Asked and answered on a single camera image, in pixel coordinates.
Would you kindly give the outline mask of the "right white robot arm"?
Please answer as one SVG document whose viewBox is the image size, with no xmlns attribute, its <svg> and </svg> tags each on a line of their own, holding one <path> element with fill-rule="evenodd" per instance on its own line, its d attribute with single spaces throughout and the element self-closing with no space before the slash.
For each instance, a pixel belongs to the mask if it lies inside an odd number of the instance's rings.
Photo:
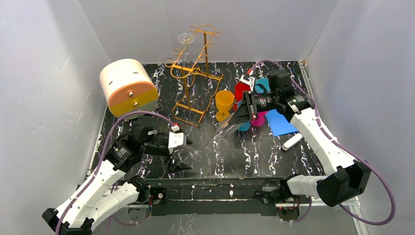
<svg viewBox="0 0 415 235">
<path fill-rule="evenodd" d="M 270 91 L 261 94 L 245 91 L 241 105 L 229 117 L 228 124 L 252 121 L 259 112 L 276 110 L 302 134 L 325 172 L 324 176 L 294 174 L 281 179 L 280 195 L 320 198 L 327 206 L 334 207 L 362 194 L 371 170 L 339 148 L 333 137 L 321 131 L 323 123 L 318 121 L 314 103 L 305 94 L 295 93 L 289 72 L 274 70 L 267 78 Z"/>
</svg>

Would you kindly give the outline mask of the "red wine glass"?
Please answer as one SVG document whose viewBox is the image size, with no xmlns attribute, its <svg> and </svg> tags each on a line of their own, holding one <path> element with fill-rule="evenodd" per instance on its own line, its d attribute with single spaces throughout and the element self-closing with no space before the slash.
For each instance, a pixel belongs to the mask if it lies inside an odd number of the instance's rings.
<svg viewBox="0 0 415 235">
<path fill-rule="evenodd" d="M 250 90 L 251 90 L 250 86 L 243 83 L 243 82 L 238 82 L 235 85 L 235 87 L 234 87 L 235 104 L 233 106 L 234 111 L 236 111 L 239 101 L 242 100 L 243 92 L 244 91 L 250 91 Z"/>
</svg>

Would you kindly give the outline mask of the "light blue wine glass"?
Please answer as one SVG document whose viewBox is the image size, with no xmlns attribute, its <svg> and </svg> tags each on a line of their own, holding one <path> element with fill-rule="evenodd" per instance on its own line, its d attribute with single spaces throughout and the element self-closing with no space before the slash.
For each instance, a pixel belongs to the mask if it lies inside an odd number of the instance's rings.
<svg viewBox="0 0 415 235">
<path fill-rule="evenodd" d="M 255 81 L 254 93 L 262 94 L 270 91 L 269 80 L 267 78 L 260 78 Z"/>
<path fill-rule="evenodd" d="M 242 101 L 240 100 L 237 104 L 237 108 L 239 108 L 241 106 Z M 241 132 L 245 132 L 248 131 L 250 129 L 251 123 L 249 121 L 244 122 L 241 124 L 241 126 L 238 128 L 239 131 Z"/>
</svg>

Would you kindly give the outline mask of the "yellow wine glass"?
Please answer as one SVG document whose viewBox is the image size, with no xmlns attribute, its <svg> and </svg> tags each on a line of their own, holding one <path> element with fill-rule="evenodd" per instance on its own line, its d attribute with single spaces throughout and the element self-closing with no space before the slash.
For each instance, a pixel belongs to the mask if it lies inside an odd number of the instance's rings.
<svg viewBox="0 0 415 235">
<path fill-rule="evenodd" d="M 229 115 L 234 103 L 234 95 L 231 91 L 222 90 L 215 96 L 215 104 L 218 109 L 216 119 L 219 122 L 224 121 Z"/>
</svg>

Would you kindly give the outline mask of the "clear wine glass front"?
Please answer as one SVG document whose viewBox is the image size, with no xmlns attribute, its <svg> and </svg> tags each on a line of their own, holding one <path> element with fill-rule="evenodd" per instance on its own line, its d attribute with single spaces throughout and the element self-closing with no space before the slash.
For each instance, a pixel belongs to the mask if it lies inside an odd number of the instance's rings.
<svg viewBox="0 0 415 235">
<path fill-rule="evenodd" d="M 203 144 L 198 149 L 195 149 L 194 147 L 187 145 L 187 149 L 189 151 L 190 157 L 195 161 L 199 161 L 201 158 L 201 152 L 203 148 L 205 148 L 211 142 L 223 139 L 231 135 L 236 130 L 238 130 L 238 128 L 242 125 L 241 123 L 229 124 L 229 122 L 234 118 L 234 116 L 235 116 L 235 113 L 231 113 L 227 118 L 225 118 L 221 123 L 219 123 L 215 131 L 213 132 L 210 140 L 208 140 L 205 144 Z"/>
</svg>

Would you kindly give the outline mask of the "magenta wine glass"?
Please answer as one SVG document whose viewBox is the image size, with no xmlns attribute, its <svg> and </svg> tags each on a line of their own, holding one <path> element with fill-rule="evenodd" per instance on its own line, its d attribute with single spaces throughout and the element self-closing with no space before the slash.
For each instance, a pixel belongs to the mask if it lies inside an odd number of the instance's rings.
<svg viewBox="0 0 415 235">
<path fill-rule="evenodd" d="M 258 127 L 262 126 L 265 123 L 265 115 L 268 113 L 268 111 L 259 112 L 257 114 L 257 118 L 255 120 L 251 121 L 251 125 Z"/>
</svg>

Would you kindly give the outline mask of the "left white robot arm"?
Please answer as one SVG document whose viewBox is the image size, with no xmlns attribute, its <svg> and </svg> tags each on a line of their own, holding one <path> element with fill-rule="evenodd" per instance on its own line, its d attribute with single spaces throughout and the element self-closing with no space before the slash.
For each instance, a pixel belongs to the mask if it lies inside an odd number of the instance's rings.
<svg viewBox="0 0 415 235">
<path fill-rule="evenodd" d="M 140 176 L 126 180 L 109 195 L 106 192 L 141 162 L 143 155 L 164 157 L 171 173 L 190 169 L 175 160 L 173 153 L 192 144 L 177 124 L 169 132 L 162 132 L 154 118 L 139 117 L 129 132 L 107 145 L 103 161 L 69 199 L 43 212 L 43 220 L 57 235 L 90 235 L 124 206 L 138 201 L 151 204 L 151 186 Z"/>
</svg>

